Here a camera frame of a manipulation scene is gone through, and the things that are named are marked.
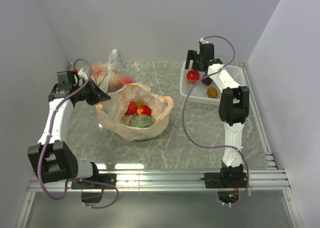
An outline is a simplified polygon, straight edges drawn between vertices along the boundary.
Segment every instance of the wall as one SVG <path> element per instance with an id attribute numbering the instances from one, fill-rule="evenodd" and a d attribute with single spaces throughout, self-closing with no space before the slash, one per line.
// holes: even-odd
<path id="1" fill-rule="evenodd" d="M 48 115 L 48 92 L 68 61 L 35 0 L 0 0 L 0 220 L 17 222 L 35 145 Z"/>
<path id="2" fill-rule="evenodd" d="M 248 62 L 277 164 L 306 228 L 319 227 L 319 0 L 281 0 Z"/>
<path id="3" fill-rule="evenodd" d="M 36 0 L 67 58 L 182 61 L 201 37 L 221 35 L 247 61 L 279 0 Z M 216 57 L 229 60 L 224 41 Z"/>

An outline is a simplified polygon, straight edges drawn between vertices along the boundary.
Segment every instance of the white basket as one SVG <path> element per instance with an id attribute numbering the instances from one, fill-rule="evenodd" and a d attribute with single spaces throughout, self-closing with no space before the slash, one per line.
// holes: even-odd
<path id="1" fill-rule="evenodd" d="M 193 85 L 191 82 L 187 80 L 187 73 L 192 67 L 192 60 L 190 61 L 189 69 L 185 69 L 185 66 L 186 62 L 184 62 L 182 65 L 180 75 L 180 94 L 184 97 L 187 96 L 188 92 L 190 91 Z M 244 71 L 239 66 L 228 65 L 225 69 L 230 74 L 230 76 L 241 86 L 247 85 Z M 204 74 L 204 72 L 200 72 L 200 78 L 202 78 Z M 217 98 L 208 97 L 207 90 L 210 87 L 214 87 L 218 91 Z M 199 82 L 190 94 L 188 101 L 218 106 L 220 104 L 220 98 L 221 92 L 214 81 L 212 81 L 210 85 L 205 85 L 202 82 Z"/>

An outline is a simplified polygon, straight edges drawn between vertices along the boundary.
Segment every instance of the green melon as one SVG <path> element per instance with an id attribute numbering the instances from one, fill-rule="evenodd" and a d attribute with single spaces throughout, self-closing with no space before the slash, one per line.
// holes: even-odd
<path id="1" fill-rule="evenodd" d="M 149 128 L 154 124 L 152 118 L 146 114 L 137 115 L 130 122 L 131 127 Z"/>

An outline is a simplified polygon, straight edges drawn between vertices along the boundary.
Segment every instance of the cable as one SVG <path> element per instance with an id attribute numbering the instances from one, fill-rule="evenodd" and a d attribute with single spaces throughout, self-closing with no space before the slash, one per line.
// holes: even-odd
<path id="1" fill-rule="evenodd" d="M 65 185 L 64 185 L 64 193 L 63 193 L 63 196 L 54 196 L 53 194 L 51 194 L 47 188 L 45 187 L 45 184 L 44 184 L 44 181 L 42 179 L 42 174 L 41 174 L 41 166 L 42 166 L 42 161 L 44 159 L 44 156 L 45 156 L 45 153 L 46 153 L 46 149 L 48 147 L 48 144 L 50 142 L 50 138 L 51 138 L 51 133 L 52 133 L 52 130 L 53 130 L 53 127 L 54 127 L 54 121 L 55 121 L 55 117 L 56 117 L 56 114 L 59 110 L 59 108 L 62 106 L 62 104 L 69 100 L 71 97 L 73 97 L 74 95 L 76 95 L 77 93 L 79 93 L 87 84 L 88 82 L 90 81 L 90 78 L 91 78 L 91 75 L 92 75 L 92 67 L 89 63 L 89 61 L 87 61 L 86 59 L 77 59 L 74 63 L 73 63 L 73 69 L 76 68 L 76 63 L 78 61 L 84 61 L 88 67 L 89 67 L 89 75 L 88 75 L 88 79 L 74 92 L 72 92 L 71 94 L 69 94 L 68 96 L 66 96 L 56 107 L 55 107 L 55 110 L 53 110 L 53 113 L 52 113 L 52 116 L 50 118 L 50 124 L 49 124 L 49 130 L 48 130 L 48 136 L 46 137 L 45 139 L 45 142 L 44 142 L 44 145 L 43 145 L 43 148 L 42 148 L 42 151 L 40 153 L 40 157 L 39 157 L 39 162 L 38 162 L 38 167 L 37 167 L 37 177 L 38 177 L 38 181 L 39 181 L 39 185 L 41 187 L 41 189 L 43 190 L 43 192 L 48 196 L 50 197 L 51 199 L 53 200 L 56 200 L 56 201 L 59 201 L 59 200 L 62 200 L 63 198 L 66 197 L 67 195 L 67 191 L 68 191 L 68 179 L 65 181 Z M 86 180 L 86 179 L 82 179 L 83 181 L 87 182 L 87 183 L 92 183 L 92 184 L 95 184 L 95 185 L 102 185 L 102 186 L 108 186 L 108 187 L 111 187 L 111 188 L 114 188 L 116 190 L 116 198 L 108 205 L 105 205 L 105 206 L 101 206 L 101 207 L 95 207 L 95 206 L 89 206 L 87 204 L 85 204 L 86 206 L 90 207 L 90 208 L 93 208 L 93 209 L 102 209 L 102 208 L 106 208 L 106 207 L 109 207 L 111 206 L 112 204 L 114 204 L 118 197 L 119 197 L 119 190 L 114 186 L 114 185 L 111 185 L 111 184 L 107 184 L 107 183 L 100 183 L 100 182 L 94 182 L 94 181 L 90 181 L 90 180 Z"/>
<path id="2" fill-rule="evenodd" d="M 236 201 L 235 203 L 232 204 L 232 206 L 234 206 L 234 205 L 238 204 L 238 203 L 246 196 L 246 194 L 247 194 L 247 192 L 248 192 L 248 188 L 249 188 L 249 168 L 248 168 L 248 163 L 247 163 L 247 161 L 246 161 L 246 158 L 245 158 L 244 154 L 243 154 L 237 147 L 235 147 L 235 146 L 233 146 L 233 145 L 224 144 L 224 145 L 205 146 L 205 145 L 201 145 L 201 144 L 196 143 L 196 142 L 190 137 L 190 135 L 188 134 L 187 129 L 186 129 L 186 124 L 185 124 L 185 110 L 186 110 L 186 106 L 187 106 L 187 101 L 188 101 L 188 98 L 189 98 L 191 92 L 192 92 L 193 89 L 196 87 L 196 85 L 197 85 L 199 82 L 201 82 L 203 79 L 206 79 L 206 78 L 208 78 L 208 77 L 210 77 L 210 76 L 213 76 L 213 75 L 216 75 L 216 74 L 220 73 L 220 72 L 222 71 L 222 69 L 225 68 L 226 66 L 230 65 L 230 64 L 234 61 L 234 59 L 235 59 L 235 57 L 236 57 L 235 48 L 234 48 L 234 46 L 231 44 L 231 42 L 230 42 L 228 39 L 224 38 L 223 36 L 219 36 L 219 35 L 210 35 L 210 36 L 204 37 L 203 39 L 205 40 L 205 39 L 208 39 L 208 38 L 220 38 L 220 39 L 223 39 L 223 40 L 225 40 L 226 42 L 228 42 L 229 45 L 230 45 L 231 48 L 232 48 L 233 57 L 232 57 L 232 59 L 231 59 L 228 63 L 224 64 L 223 67 L 220 68 L 218 71 L 203 76 L 201 79 L 197 80 L 197 81 L 193 84 L 193 86 L 191 87 L 190 91 L 189 91 L 188 94 L 186 95 L 186 98 L 185 98 L 184 103 L 183 103 L 183 107 L 182 107 L 182 127 L 183 127 L 183 131 L 184 131 L 186 137 L 187 137 L 194 145 L 196 145 L 197 147 L 204 148 L 204 149 L 232 148 L 232 149 L 235 149 L 235 150 L 237 150 L 237 151 L 239 152 L 239 154 L 240 154 L 240 156 L 241 156 L 241 158 L 242 158 L 242 160 L 243 160 L 243 162 L 244 162 L 244 164 L 245 164 L 246 176 L 247 176 L 247 178 L 246 178 L 246 186 L 245 186 L 244 193 L 243 193 L 243 195 L 239 198 L 238 201 Z"/>

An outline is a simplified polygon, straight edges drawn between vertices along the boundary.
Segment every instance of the dark round fruit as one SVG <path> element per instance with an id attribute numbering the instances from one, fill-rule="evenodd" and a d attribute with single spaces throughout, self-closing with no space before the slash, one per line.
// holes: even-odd
<path id="1" fill-rule="evenodd" d="M 202 80 L 202 83 L 205 84 L 206 86 L 209 86 L 212 83 L 212 79 L 210 77 L 207 77 Z"/>

